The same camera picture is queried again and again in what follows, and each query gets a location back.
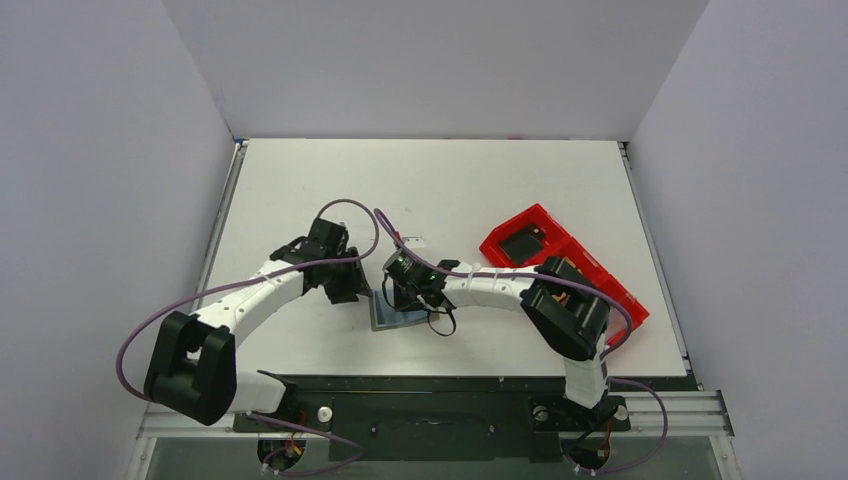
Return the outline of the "grey card holder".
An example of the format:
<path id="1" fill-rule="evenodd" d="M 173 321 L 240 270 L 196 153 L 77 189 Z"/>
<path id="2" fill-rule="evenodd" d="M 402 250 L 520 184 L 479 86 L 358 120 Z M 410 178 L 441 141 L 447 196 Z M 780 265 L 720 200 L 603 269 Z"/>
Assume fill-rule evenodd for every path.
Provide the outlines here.
<path id="1" fill-rule="evenodd" d="M 372 332 L 411 327 L 427 322 L 424 310 L 396 311 L 389 306 L 381 290 L 373 290 L 369 301 Z"/>

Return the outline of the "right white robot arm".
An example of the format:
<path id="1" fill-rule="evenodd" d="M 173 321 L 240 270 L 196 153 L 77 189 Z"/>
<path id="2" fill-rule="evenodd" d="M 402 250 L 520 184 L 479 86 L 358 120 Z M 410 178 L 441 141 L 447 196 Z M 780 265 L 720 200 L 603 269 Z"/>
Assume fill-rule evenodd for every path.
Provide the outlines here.
<path id="1" fill-rule="evenodd" d="M 454 320 L 460 308 L 523 313 L 565 364 L 564 413 L 588 427 L 604 412 L 605 350 L 611 305 L 566 260 L 522 268 L 482 268 L 457 260 L 426 264 L 396 251 L 383 266 L 397 311 L 422 310 Z"/>

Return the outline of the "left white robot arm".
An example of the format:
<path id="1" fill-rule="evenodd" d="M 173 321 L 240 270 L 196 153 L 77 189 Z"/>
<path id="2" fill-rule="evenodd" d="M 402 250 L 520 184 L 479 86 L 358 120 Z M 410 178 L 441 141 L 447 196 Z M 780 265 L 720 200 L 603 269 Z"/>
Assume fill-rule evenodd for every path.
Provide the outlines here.
<path id="1" fill-rule="evenodd" d="M 307 235 L 274 251 L 247 281 L 190 314 L 164 317 L 143 392 L 209 426 L 228 413 L 259 413 L 272 429 L 291 427 L 298 402 L 286 381 L 270 373 L 242 370 L 237 349 L 284 305 L 321 288 L 333 304 L 356 302 L 370 293 L 347 228 L 316 218 Z"/>

